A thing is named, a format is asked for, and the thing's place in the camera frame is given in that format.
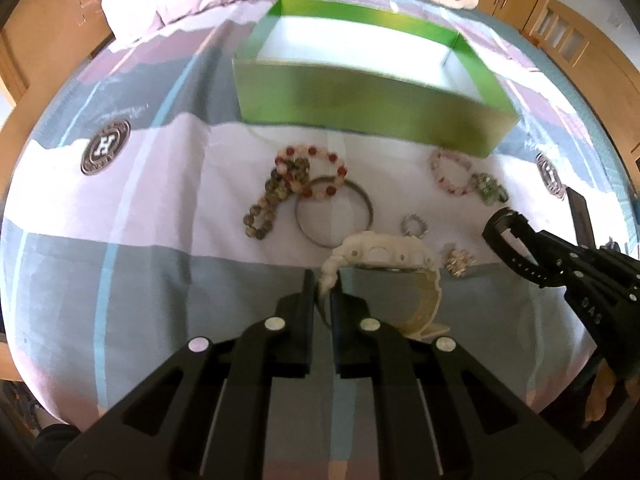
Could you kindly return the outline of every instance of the pink beaded bracelet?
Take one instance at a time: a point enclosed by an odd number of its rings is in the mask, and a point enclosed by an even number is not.
[[[329,184],[325,189],[312,189],[309,186],[303,185],[301,182],[293,179],[289,168],[286,165],[287,160],[295,160],[298,157],[316,157],[326,158],[334,166],[337,166],[337,174],[334,178],[333,184]],[[344,160],[340,158],[336,153],[328,152],[324,148],[316,148],[315,146],[307,146],[306,144],[297,144],[295,146],[287,146],[286,148],[278,152],[278,156],[275,160],[276,171],[280,174],[286,182],[290,183],[291,190],[303,196],[304,198],[314,198],[316,200],[324,200],[328,196],[333,196],[336,192],[344,186],[344,177],[347,175],[347,168],[344,165]]]
[[[433,152],[431,152],[430,163],[431,172],[433,173],[433,177],[436,179],[436,183],[438,184],[438,186],[447,193],[455,196],[465,196],[466,194],[471,193],[475,189],[471,183],[471,180],[469,180],[464,186],[456,186],[444,175],[444,172],[440,167],[440,163],[443,158],[455,162],[457,165],[467,171],[471,171],[472,166],[471,161],[458,152],[434,150]]]

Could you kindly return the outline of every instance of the white watch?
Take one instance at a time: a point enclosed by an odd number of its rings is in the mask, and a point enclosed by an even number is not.
[[[449,327],[434,323],[442,290],[440,271],[435,256],[423,241],[415,236],[392,236],[363,231],[347,236],[322,264],[318,292],[320,305],[338,281],[341,267],[413,271],[420,290],[420,303],[412,316],[396,328],[412,339],[425,339],[444,334]]]

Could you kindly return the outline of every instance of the round logo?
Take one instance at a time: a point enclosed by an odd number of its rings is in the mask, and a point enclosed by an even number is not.
[[[82,154],[80,171],[85,175],[100,173],[110,165],[129,139],[131,125],[124,119],[107,124],[87,144]]]

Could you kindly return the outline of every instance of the silver bangle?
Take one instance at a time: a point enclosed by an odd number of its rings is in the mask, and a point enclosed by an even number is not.
[[[420,232],[418,232],[418,234],[416,235],[411,234],[411,231],[409,231],[410,222],[415,222],[418,224],[418,227],[420,228]],[[402,223],[400,224],[400,230],[402,231],[402,234],[404,236],[415,236],[416,238],[424,238],[424,235],[427,234],[427,231],[429,230],[429,226],[427,225],[427,222],[425,222],[417,214],[412,214],[412,215],[405,216],[402,219]]]
[[[319,176],[315,179],[313,179],[311,182],[309,182],[307,184],[307,186],[309,187],[313,187],[315,184],[320,184],[321,182],[333,182],[334,178],[332,176]],[[369,231],[371,229],[371,226],[373,225],[373,206],[371,205],[371,200],[369,199],[369,195],[367,195],[367,193],[360,187],[358,186],[358,184],[356,184],[353,180],[348,180],[348,179],[344,179],[344,185],[345,187],[348,187],[350,189],[353,189],[360,197],[361,199],[364,201],[364,203],[367,206],[367,211],[369,212],[369,222],[367,223],[367,227],[363,229],[363,231]],[[336,246],[332,246],[332,245],[325,245],[322,244],[320,242],[318,242],[317,240],[314,240],[306,231],[305,229],[302,227],[302,224],[300,223],[300,201],[303,199],[303,197],[301,195],[297,195],[296,196],[296,207],[294,209],[294,213],[296,216],[296,224],[298,225],[298,228],[300,229],[300,231],[302,232],[303,235],[305,235],[305,238],[307,240],[309,240],[311,243],[313,243],[314,245],[317,245],[318,247],[322,247],[323,249],[335,249],[337,247],[340,247],[340,244],[336,245]]]

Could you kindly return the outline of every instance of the screw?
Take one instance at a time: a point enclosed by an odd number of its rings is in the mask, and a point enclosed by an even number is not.
[[[456,342],[450,337],[439,337],[436,341],[436,348],[441,352],[453,352]]]
[[[365,332],[375,332],[380,328],[380,322],[373,317],[366,317],[360,322],[360,328]]]
[[[267,330],[282,330],[285,327],[286,323],[284,319],[281,317],[270,317],[269,319],[264,320],[264,326]]]
[[[194,337],[189,341],[189,350],[192,352],[204,352],[209,348],[209,340],[206,337]]]

